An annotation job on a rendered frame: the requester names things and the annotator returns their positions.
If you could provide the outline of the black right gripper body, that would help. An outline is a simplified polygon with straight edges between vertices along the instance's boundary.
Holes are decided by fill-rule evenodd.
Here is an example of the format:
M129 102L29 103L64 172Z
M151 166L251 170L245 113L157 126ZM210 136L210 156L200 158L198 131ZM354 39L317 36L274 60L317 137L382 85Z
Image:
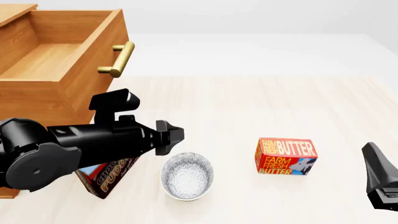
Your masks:
M398 212L398 182L374 188L367 196L373 208Z

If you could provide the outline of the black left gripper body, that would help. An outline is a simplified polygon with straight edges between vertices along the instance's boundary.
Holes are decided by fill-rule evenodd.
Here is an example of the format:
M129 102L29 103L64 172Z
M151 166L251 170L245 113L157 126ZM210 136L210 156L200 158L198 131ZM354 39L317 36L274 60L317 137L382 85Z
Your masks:
M156 131L159 135L159 144L155 148L157 156L166 156L170 153L170 131L169 123L166 121L156 121Z

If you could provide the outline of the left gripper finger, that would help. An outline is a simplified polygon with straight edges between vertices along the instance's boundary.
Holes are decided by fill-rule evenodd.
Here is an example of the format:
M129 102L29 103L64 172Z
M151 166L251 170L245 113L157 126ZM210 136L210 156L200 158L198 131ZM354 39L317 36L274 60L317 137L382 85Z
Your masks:
M172 150L172 148L175 147L175 145L177 145L178 143L180 143L184 139L185 138L182 136L182 137L170 140L170 144L167 146L168 151L170 152Z
M184 136L184 129L183 128L168 124L167 130L168 130L168 132L170 132L171 136Z

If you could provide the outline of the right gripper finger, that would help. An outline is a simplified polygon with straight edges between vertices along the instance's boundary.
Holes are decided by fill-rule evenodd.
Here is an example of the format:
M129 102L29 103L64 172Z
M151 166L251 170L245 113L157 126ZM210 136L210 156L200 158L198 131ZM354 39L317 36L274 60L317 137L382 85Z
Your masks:
M398 188L398 169L375 143L366 143L362 153L367 172L367 190Z

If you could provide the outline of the patterned black and white bowl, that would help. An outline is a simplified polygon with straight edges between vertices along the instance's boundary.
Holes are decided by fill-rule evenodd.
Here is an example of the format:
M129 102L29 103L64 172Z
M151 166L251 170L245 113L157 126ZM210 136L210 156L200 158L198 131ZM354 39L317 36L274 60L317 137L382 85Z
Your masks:
M165 192L179 201L194 201L205 195L214 180L210 161L195 152L172 156L160 172L160 184Z

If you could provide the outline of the wooden drawer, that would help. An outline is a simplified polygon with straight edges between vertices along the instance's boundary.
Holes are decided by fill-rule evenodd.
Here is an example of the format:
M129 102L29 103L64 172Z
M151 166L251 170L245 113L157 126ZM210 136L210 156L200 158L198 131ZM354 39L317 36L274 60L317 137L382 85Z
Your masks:
M0 27L0 120L44 126L89 123L93 95L108 90L111 67L129 40L124 14L32 10Z

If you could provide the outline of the wooden cabinet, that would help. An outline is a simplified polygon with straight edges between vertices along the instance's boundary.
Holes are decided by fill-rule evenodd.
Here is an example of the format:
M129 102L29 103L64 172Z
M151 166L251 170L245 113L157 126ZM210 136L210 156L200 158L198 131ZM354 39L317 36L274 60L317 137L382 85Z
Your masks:
M37 4L0 4L0 27L35 10L37 7ZM19 192L20 190L1 187L0 199L14 199Z

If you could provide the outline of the brown chocolate pudding box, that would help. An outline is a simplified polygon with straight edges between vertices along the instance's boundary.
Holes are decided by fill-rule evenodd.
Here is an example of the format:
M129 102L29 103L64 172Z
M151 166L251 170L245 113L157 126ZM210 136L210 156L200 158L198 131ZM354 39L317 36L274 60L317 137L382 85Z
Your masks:
M75 174L89 193L100 199L105 199L127 171L136 163L138 158L121 159L84 167L75 171Z

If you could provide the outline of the red butter box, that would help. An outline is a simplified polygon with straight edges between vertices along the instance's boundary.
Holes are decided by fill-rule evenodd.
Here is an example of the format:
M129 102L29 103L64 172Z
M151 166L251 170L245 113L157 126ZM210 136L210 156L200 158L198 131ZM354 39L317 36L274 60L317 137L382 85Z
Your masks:
M307 175L317 159L309 139L259 138L255 153L260 174Z

